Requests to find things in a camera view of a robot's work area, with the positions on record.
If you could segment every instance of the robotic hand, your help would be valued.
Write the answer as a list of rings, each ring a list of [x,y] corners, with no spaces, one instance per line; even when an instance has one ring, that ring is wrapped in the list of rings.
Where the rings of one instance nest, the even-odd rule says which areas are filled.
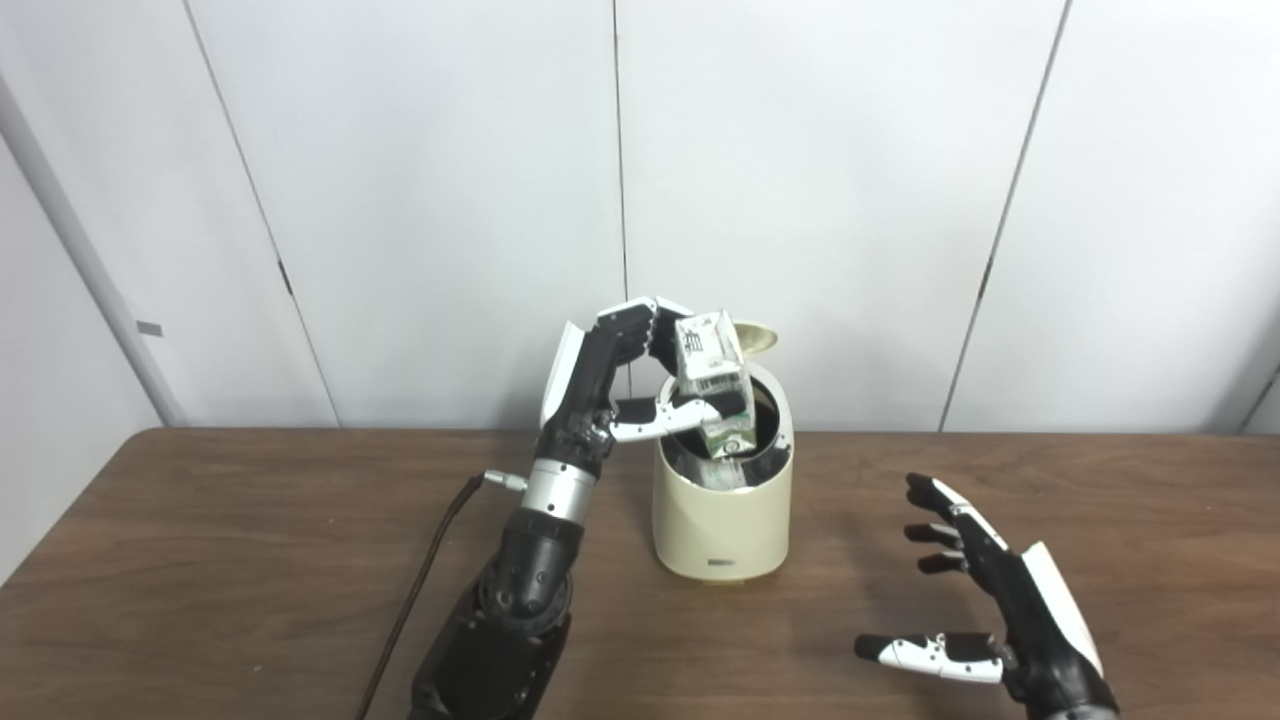
[[[604,310],[590,331],[567,324],[547,380],[529,478],[485,478],[524,493],[502,544],[457,605],[413,678],[411,720],[527,720],[568,635],[570,568],[588,501],[614,442],[699,428],[745,410],[736,393],[609,401],[618,366],[646,352],[676,374],[676,319],[691,313],[639,299]]]
[[[986,633],[859,635],[865,660],[972,683],[1004,683],[1029,720],[1116,720],[1120,708],[1102,679],[1089,628],[1043,543],[1015,555],[960,493],[916,473],[906,477],[911,505],[946,525],[908,525],[911,542],[947,548],[923,557],[925,574],[968,573],[996,598],[1007,625],[1004,644]]]

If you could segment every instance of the black finger segment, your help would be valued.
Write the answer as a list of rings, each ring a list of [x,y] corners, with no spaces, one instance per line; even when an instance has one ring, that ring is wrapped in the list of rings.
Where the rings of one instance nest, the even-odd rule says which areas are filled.
[[[951,521],[951,498],[938,491],[937,483],[928,475],[908,473],[906,501],[922,509],[937,512],[943,520]]]
[[[893,638],[888,635],[858,635],[858,639],[854,641],[854,655],[877,662],[884,648],[891,644],[893,644]]]
[[[956,662],[982,662],[998,657],[991,643],[991,633],[943,633],[947,639],[947,657]]]
[[[964,553],[960,552],[940,552],[937,555],[929,555],[916,560],[915,566],[920,569],[925,575],[937,575],[938,573],[964,573],[968,568],[964,562]]]
[[[960,533],[955,528],[940,525],[937,523],[908,525],[902,528],[902,534],[911,542],[936,542],[950,547],[951,550],[960,550],[964,547],[960,542]]]

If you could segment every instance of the cable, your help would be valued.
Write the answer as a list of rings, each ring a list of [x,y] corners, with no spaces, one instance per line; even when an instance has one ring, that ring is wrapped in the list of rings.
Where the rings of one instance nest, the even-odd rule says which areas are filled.
[[[449,509],[444,511],[444,518],[440,519],[440,525],[435,529],[435,537],[431,538],[431,546],[426,548],[426,557],[422,559],[422,566],[417,569],[417,577],[413,578],[413,587],[408,589],[408,596],[404,597],[404,605],[401,606],[399,616],[396,618],[396,624],[392,626],[390,634],[387,635],[387,642],[383,644],[383,655],[378,659],[378,666],[374,667],[374,674],[369,678],[369,685],[365,687],[365,697],[360,701],[356,720],[365,720],[365,716],[369,715],[369,706],[374,703],[374,696],[378,693],[378,685],[383,682],[383,673],[387,671],[387,664],[392,659],[392,652],[396,651],[401,630],[404,629],[408,614],[413,610],[413,603],[417,602],[417,593],[421,592],[422,583],[426,582],[426,573],[431,569],[435,553],[440,550],[444,530],[449,529],[449,521],[458,514],[458,510],[462,510],[462,506],[467,503],[467,500],[475,495],[481,484],[484,484],[484,474],[470,478],[462,486],[462,489],[458,491],[458,496],[449,503]]]

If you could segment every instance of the robot finger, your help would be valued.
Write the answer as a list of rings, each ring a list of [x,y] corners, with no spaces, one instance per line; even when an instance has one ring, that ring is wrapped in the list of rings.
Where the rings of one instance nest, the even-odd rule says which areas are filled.
[[[931,478],[928,475],[922,475],[919,473],[909,473],[906,475],[906,500],[911,505],[932,510],[937,512],[943,520],[951,525],[956,525],[956,519],[960,516],[968,516],[973,519],[982,533],[991,538],[991,544],[995,544],[998,550],[1009,550],[1004,538],[996,532],[996,528],[991,527],[991,523],[978,512],[978,509],[973,506],[972,502],[965,500],[963,495],[951,489],[950,486],[943,483],[937,478]]]
[[[676,320],[689,318],[692,311],[664,297],[657,300],[655,307],[649,355],[658,360],[663,369],[676,375],[680,373],[676,365]]]
[[[950,550],[963,550],[960,530],[941,523],[924,523],[902,528],[902,534],[911,542],[936,542]]]
[[[987,633],[858,635],[854,655],[890,667],[966,683],[996,684],[1005,675],[1004,660]]]
[[[928,555],[915,561],[915,566],[920,569],[925,575],[937,575],[940,573],[968,573],[969,562],[964,559],[964,553],[959,551],[940,552],[937,555]]]

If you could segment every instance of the trash can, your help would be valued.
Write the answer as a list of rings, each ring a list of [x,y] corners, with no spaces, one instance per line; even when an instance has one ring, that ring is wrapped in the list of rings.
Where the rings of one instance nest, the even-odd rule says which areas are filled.
[[[777,334],[754,323],[733,323],[745,356],[768,350]],[[795,432],[786,393],[768,370],[748,361],[756,405],[756,448],[744,456],[707,460],[696,433],[657,443],[653,537],[658,559],[672,573],[707,582],[737,582],[767,575],[787,557],[791,534],[791,470]],[[676,378],[662,387],[669,398]],[[746,487],[709,489],[677,468],[732,462]]]

